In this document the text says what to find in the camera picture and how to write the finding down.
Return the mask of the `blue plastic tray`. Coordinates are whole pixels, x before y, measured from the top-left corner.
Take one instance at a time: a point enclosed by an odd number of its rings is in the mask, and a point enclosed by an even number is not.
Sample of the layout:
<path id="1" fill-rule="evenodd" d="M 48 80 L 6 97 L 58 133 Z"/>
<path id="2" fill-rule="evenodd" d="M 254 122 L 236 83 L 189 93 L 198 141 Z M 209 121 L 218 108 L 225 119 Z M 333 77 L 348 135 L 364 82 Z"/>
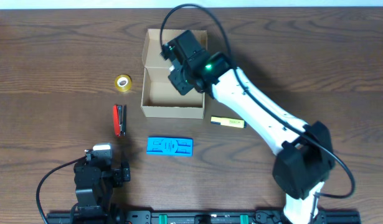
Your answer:
<path id="1" fill-rule="evenodd" d="M 194 141 L 191 138 L 149 137 L 147 155 L 192 157 Z"/>

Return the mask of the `cardboard box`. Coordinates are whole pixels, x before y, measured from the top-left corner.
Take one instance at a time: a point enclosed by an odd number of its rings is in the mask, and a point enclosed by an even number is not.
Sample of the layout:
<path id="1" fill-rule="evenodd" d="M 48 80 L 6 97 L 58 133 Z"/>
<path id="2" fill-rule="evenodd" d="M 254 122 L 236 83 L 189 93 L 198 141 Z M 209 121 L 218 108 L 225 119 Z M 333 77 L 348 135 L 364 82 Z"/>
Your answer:
<path id="1" fill-rule="evenodd" d="M 169 81 L 169 60 L 164 60 L 159 29 L 148 29 L 144 40 L 141 109 L 147 118 L 203 119 L 205 94 L 191 90 L 182 96 Z"/>

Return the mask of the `red black stapler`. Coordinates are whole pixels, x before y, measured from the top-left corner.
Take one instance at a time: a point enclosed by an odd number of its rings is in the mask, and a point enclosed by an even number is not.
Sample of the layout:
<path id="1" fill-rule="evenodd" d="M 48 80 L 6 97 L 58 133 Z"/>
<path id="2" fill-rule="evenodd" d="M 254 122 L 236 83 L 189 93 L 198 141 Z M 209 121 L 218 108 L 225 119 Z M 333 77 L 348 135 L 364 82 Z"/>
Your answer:
<path id="1" fill-rule="evenodd" d="M 113 126 L 116 136 L 120 137 L 126 134 L 126 105 L 113 106 Z"/>

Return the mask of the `yellow tape roll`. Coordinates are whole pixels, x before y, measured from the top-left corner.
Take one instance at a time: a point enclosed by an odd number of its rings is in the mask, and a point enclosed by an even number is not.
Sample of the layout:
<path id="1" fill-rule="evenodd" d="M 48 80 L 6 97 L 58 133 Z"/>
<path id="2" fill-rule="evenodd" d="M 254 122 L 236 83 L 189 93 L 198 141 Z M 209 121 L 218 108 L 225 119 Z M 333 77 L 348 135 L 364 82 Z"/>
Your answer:
<path id="1" fill-rule="evenodd" d="M 128 75 L 119 75 L 115 79 L 115 87 L 120 92 L 126 92 L 131 90 L 132 81 Z"/>

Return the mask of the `yellow highlighter pen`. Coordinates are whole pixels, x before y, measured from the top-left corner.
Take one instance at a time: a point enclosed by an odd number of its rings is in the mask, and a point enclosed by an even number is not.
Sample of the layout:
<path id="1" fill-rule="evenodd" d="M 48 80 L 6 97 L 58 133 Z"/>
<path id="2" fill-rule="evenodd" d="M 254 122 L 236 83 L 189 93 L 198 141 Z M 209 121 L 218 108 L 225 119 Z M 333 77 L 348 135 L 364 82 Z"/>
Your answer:
<path id="1" fill-rule="evenodd" d="M 244 120 L 242 119 L 233 119 L 233 118 L 224 118 L 224 117 L 216 117 L 212 116 L 210 118 L 210 122 L 212 124 L 218 124 L 221 126 L 228 126 L 228 127 L 233 127 L 233 128 L 246 128 L 247 124 Z"/>

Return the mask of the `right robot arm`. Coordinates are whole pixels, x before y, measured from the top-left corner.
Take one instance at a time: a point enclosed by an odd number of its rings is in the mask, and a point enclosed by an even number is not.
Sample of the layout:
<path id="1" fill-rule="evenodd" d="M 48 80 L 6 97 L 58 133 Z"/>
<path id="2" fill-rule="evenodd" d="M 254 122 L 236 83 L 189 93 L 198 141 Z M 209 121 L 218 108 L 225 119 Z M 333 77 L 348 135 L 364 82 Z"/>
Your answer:
<path id="1" fill-rule="evenodd" d="M 273 178 L 286 193 L 286 220 L 313 221 L 321 189 L 335 165 L 328 128 L 286 112 L 252 84 L 230 57 L 222 52 L 211 55 L 189 30 L 161 49 L 163 58 L 172 63 L 168 78 L 181 95 L 192 89 L 209 94 L 268 144 L 276 157 Z"/>

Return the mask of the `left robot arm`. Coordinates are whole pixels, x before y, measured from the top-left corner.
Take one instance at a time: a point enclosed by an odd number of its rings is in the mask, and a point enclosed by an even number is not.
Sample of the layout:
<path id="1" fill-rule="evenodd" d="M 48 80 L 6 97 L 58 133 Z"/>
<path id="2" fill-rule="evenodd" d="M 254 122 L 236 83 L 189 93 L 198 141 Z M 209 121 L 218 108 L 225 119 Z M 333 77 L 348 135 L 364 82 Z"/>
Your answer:
<path id="1" fill-rule="evenodd" d="M 86 159 L 76 163 L 74 172 L 78 200 L 75 222 L 124 223 L 122 209 L 111 198 L 114 188 L 130 181 L 129 163 L 123 161 L 119 168 L 113 168 L 109 159 Z"/>

